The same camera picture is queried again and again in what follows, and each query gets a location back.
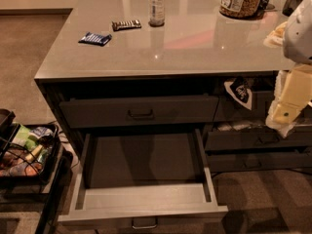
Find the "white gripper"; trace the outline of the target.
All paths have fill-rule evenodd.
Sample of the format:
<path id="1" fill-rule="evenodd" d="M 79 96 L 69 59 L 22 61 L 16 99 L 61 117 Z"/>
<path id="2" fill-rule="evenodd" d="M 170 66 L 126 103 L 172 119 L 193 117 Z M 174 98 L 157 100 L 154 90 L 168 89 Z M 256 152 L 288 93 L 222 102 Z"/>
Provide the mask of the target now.
<path id="1" fill-rule="evenodd" d="M 278 130 L 292 124 L 311 100 L 311 65 L 297 64 L 290 71 L 279 71 L 266 126 Z"/>

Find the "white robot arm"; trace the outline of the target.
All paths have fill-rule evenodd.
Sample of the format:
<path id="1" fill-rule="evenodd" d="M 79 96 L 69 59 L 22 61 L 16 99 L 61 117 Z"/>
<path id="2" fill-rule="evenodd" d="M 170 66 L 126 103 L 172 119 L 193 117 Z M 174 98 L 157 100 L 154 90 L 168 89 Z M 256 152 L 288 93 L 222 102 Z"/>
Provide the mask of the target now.
<path id="1" fill-rule="evenodd" d="M 278 75 L 275 99 L 266 118 L 269 128 L 282 129 L 292 124 L 312 100 L 312 0 L 302 0 L 263 44 L 282 47 L 284 56 L 295 62 L 292 70 Z"/>

